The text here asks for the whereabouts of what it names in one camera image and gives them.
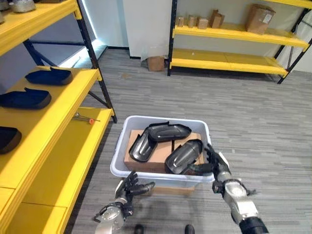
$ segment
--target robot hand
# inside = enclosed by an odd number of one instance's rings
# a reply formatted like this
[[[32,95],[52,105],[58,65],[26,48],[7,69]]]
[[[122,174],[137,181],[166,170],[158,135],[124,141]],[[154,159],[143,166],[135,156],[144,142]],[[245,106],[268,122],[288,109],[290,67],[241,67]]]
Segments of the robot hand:
[[[99,223],[96,234],[119,233],[126,217],[133,215],[133,197],[145,194],[155,186],[154,182],[147,184],[137,184],[137,182],[137,174],[134,171],[120,181],[115,191],[115,201],[104,206],[93,217],[93,220]]]
[[[209,163],[201,165],[189,165],[189,168],[197,174],[213,173],[213,192],[222,194],[224,201],[231,208],[233,221],[239,225],[243,234],[269,233],[268,229],[259,217],[254,203],[249,199],[255,194],[255,190],[248,190],[240,179],[232,177],[229,163],[222,153],[217,153],[208,144],[205,149]]]

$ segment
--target orange handle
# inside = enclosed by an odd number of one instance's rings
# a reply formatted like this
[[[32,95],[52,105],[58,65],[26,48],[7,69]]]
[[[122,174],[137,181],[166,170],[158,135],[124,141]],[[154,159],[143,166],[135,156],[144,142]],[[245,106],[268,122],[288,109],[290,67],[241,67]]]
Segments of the orange handle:
[[[94,119],[92,119],[92,118],[89,119],[89,123],[90,123],[90,124],[94,124]]]

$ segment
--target white plastic bin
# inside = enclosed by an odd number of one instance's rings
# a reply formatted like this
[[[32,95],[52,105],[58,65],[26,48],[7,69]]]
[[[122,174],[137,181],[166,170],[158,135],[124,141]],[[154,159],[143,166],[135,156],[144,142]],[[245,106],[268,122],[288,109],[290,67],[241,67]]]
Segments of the white plastic bin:
[[[149,116],[129,116],[123,124],[122,131],[119,136],[115,153],[111,162],[112,174],[118,177],[127,177],[131,172],[124,164],[124,157],[131,130],[144,130],[151,123],[162,123],[166,121],[169,121],[170,124],[180,123],[188,126],[191,128],[192,132],[200,134],[204,146],[207,145],[207,143],[211,144],[208,126],[203,121]],[[137,175],[140,182],[146,183],[154,181],[158,187],[190,188],[201,182],[211,183],[215,179],[212,173],[206,174],[205,176],[198,176],[137,172]]]

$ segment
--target black shelf frame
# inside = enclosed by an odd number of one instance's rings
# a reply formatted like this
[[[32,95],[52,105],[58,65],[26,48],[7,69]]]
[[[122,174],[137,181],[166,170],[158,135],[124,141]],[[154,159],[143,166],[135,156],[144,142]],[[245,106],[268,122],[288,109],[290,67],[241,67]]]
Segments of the black shelf frame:
[[[79,11],[81,11],[81,6],[79,1],[77,0],[77,4],[79,7]],[[106,88],[105,82],[104,82],[104,76],[102,74],[102,71],[99,67],[98,64],[98,60],[96,57],[96,54],[94,52],[92,43],[91,43],[91,39],[87,30],[87,26],[86,23],[84,21],[83,15],[81,13],[81,19],[77,19],[77,23],[80,29],[80,33],[83,39],[83,42],[71,42],[71,41],[45,41],[45,40],[29,40],[27,39],[26,41],[23,42],[24,46],[26,47],[28,53],[30,54],[30,56],[32,57],[32,59],[34,60],[34,62],[36,63],[36,65],[38,66],[44,66],[43,62],[46,62],[47,64],[49,64],[50,66],[55,66],[57,67],[56,64],[54,64],[52,61],[50,61],[46,56],[44,56],[43,54],[41,54],[40,52],[38,52],[33,44],[49,44],[49,45],[76,45],[76,46],[85,46],[87,48],[88,54],[89,54],[89,58],[91,60],[92,63],[92,68],[93,69],[98,69],[100,72],[100,75],[102,77],[101,80],[98,81],[100,88],[102,90],[102,93],[104,95],[105,101],[103,99],[101,99],[99,96],[97,96],[96,94],[94,94],[93,92],[89,91],[88,94],[90,96],[92,96],[94,99],[96,99],[97,101],[99,101],[101,104],[103,104],[105,107],[112,109],[114,111],[114,115],[112,116],[114,123],[117,123],[117,116],[116,116],[116,112],[113,108],[113,104],[111,102],[111,99],[109,97],[109,93],[108,90]]]
[[[170,23],[170,37],[169,37],[169,53],[168,53],[168,70],[167,70],[167,76],[171,75],[171,71],[172,68],[170,66],[171,62],[172,62],[172,53],[173,53],[173,48],[174,48],[174,38],[172,37],[173,34],[173,30],[175,28],[175,24],[176,24],[176,8],[177,8],[177,1],[178,0],[172,0],[172,8],[171,8],[171,23]],[[299,18],[297,19],[295,25],[292,27],[291,32],[292,33],[296,33],[296,29],[298,28],[298,25],[300,23],[304,23],[305,25],[309,26],[312,28],[312,25],[305,22],[303,20],[304,16],[306,14],[308,14],[311,11],[311,9],[308,8],[304,8],[302,13],[300,14]],[[287,75],[285,77],[280,76],[280,80],[277,82],[277,84],[281,84],[285,78],[290,74],[290,72],[294,69],[294,67],[296,66],[296,64],[300,61],[300,59],[304,56],[304,54],[307,52],[307,50],[310,48],[312,44],[312,38],[309,41],[309,46],[305,51],[302,51],[299,56],[295,59],[295,61],[291,64],[291,60],[292,60],[292,56],[293,56],[293,46],[291,48],[291,52],[289,54],[289,62],[288,62],[288,66],[286,71],[288,72]],[[280,55],[280,53],[283,51],[283,49],[285,48],[285,45],[281,45],[278,49],[278,51],[276,52],[274,58],[277,59],[278,56]]]

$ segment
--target metal shelving unit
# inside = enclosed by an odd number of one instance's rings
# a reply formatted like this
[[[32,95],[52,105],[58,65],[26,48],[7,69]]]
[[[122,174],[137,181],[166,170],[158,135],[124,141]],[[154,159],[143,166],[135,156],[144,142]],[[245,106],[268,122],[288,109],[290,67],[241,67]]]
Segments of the metal shelving unit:
[[[43,61],[55,64],[35,50],[28,38],[72,13],[83,42],[39,43],[85,45],[93,68],[71,68],[73,81],[65,86],[31,84],[22,78],[8,91],[22,91],[24,87],[49,91],[52,100],[41,110],[0,107],[1,126],[16,127],[22,133],[19,145],[0,157],[0,233],[62,232],[107,124],[111,118],[117,122],[76,0],[36,3],[35,11],[23,14],[4,12],[0,55],[23,42],[38,65],[35,70],[50,69]],[[95,81],[99,82],[105,100],[90,91]],[[87,94],[107,108],[79,108]],[[76,111],[100,121],[93,125],[71,121]]]
[[[171,9],[171,25],[170,25],[170,38],[169,38],[169,55],[168,55],[168,76],[171,75],[172,67],[189,67],[201,69],[215,69],[227,71],[241,71],[241,72],[256,72],[277,74],[280,76],[278,84],[281,84],[287,75],[292,71],[295,65],[299,62],[305,52],[312,44],[312,39],[305,42],[298,38],[295,33],[298,25],[304,23],[310,27],[312,25],[306,23],[303,17],[310,12],[312,8],[312,1],[309,0],[267,0],[288,4],[298,7],[304,7],[300,17],[296,21],[290,32],[284,30],[267,29],[263,35],[246,32],[243,25],[232,23],[224,23],[221,28],[207,28],[198,29],[197,27],[189,28],[187,26],[176,26],[176,7],[177,0],[172,1]],[[189,35],[198,37],[211,37],[211,38],[224,38],[254,41],[260,43],[274,43],[280,44],[280,48],[273,58],[262,56],[251,56],[244,54],[221,53],[199,50],[188,50],[174,48],[174,37],[176,35]],[[276,59],[284,49],[285,45],[291,46],[291,52],[287,68],[283,68],[278,64]],[[291,64],[293,55],[293,47],[302,47],[302,52]]]

